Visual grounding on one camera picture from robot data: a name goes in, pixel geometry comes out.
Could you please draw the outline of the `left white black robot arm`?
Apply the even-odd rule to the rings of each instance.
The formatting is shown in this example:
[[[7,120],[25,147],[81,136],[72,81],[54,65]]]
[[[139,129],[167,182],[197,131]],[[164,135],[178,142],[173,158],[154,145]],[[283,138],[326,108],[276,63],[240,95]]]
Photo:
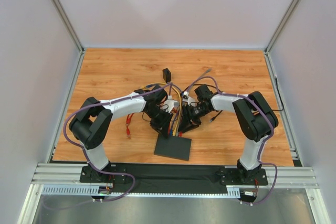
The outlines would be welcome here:
[[[110,123],[129,114],[144,112],[151,119],[151,128],[168,137],[173,114],[162,110],[160,103],[167,96],[164,88],[171,85],[161,87],[157,84],[151,90],[135,90],[112,100],[98,101],[90,97],[65,120],[63,134],[69,143],[81,148],[92,169],[111,174],[106,170],[110,162],[102,145]]]

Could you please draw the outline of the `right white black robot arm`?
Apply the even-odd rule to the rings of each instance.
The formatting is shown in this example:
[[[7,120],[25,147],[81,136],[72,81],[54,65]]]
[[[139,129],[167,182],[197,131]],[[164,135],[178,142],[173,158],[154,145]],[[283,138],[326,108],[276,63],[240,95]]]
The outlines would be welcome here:
[[[212,92],[206,84],[198,85],[195,94],[196,102],[182,106],[178,131],[185,133],[199,127],[201,117],[213,111],[234,112],[246,137],[243,153],[237,161],[238,176],[241,180],[255,177],[263,165],[261,156],[265,144],[279,124],[264,96],[259,91],[248,95]]]

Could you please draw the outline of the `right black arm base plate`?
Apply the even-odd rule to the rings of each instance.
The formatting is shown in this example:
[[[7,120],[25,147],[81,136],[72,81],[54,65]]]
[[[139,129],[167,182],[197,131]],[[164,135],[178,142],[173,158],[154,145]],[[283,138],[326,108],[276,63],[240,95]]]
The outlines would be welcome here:
[[[245,170],[243,167],[221,167],[216,175],[219,176],[220,183],[223,185],[268,185],[266,171],[261,166],[252,170]]]

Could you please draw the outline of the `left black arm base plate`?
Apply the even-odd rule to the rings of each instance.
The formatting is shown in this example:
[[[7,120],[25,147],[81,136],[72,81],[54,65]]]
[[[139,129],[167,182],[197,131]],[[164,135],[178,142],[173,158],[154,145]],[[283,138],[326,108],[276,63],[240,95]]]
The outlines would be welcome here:
[[[133,179],[126,175],[104,174],[102,172],[96,171],[90,165],[87,165],[82,168],[79,181],[81,183],[126,184],[133,182]]]

